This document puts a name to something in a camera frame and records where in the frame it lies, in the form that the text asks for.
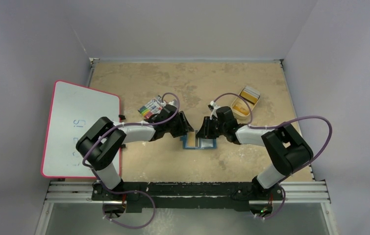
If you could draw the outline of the gold credit card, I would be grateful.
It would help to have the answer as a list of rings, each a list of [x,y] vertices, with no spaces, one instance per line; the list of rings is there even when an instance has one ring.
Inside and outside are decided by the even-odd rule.
[[[187,148],[197,148],[199,146],[199,140],[197,139],[195,132],[187,134],[186,146]]]

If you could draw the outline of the blue card holder wallet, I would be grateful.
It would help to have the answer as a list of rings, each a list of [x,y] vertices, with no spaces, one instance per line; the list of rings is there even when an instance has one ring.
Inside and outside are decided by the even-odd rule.
[[[180,140],[182,141],[182,147],[183,149],[190,149],[190,150],[206,150],[206,149],[216,149],[217,148],[217,142],[215,139],[201,139],[197,138],[199,140],[199,146],[197,148],[187,148],[186,141],[187,141],[187,134],[180,137]]]

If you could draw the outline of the beige oval card tray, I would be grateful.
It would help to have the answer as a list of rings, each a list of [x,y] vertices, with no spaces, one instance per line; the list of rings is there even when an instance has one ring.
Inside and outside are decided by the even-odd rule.
[[[244,100],[236,98],[231,104],[231,110],[234,114],[234,117],[240,120],[250,119],[251,112],[254,108],[254,105],[247,101],[245,103]]]

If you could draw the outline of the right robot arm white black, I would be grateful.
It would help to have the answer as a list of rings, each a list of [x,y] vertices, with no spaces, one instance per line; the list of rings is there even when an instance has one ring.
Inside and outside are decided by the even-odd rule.
[[[266,148],[271,164],[252,180],[252,193],[264,199],[271,188],[290,176],[313,157],[313,151],[289,123],[280,127],[257,127],[239,123],[228,106],[210,104],[210,116],[204,117],[196,137],[216,139],[224,136],[233,144],[251,144]]]

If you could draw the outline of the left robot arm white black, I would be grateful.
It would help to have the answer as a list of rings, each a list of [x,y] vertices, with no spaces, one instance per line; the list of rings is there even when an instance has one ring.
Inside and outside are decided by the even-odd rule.
[[[83,165],[104,185],[104,194],[110,200],[118,200],[123,195],[123,180],[113,160],[123,144],[155,141],[166,133],[177,138],[193,131],[184,112],[167,104],[141,122],[116,124],[108,117],[101,117],[77,141],[75,148],[83,157]]]

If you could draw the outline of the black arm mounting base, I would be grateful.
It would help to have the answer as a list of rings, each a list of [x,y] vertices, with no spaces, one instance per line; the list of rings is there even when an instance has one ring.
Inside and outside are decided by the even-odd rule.
[[[107,191],[93,184],[92,201],[120,202],[129,213],[144,208],[157,209],[233,209],[253,214],[271,213],[274,202],[284,198],[280,185],[257,192],[252,182],[123,182]]]

